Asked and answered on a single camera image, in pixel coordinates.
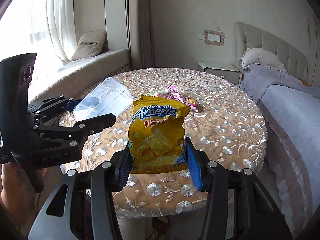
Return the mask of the left hand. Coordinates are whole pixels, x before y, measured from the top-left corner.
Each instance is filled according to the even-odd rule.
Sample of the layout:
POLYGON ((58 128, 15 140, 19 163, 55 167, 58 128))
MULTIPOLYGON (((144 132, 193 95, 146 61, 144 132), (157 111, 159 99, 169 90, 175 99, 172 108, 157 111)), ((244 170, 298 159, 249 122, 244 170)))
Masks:
POLYGON ((6 163, 1 168, 1 207, 19 233, 26 236, 39 213, 39 194, 27 188, 17 164, 6 163))

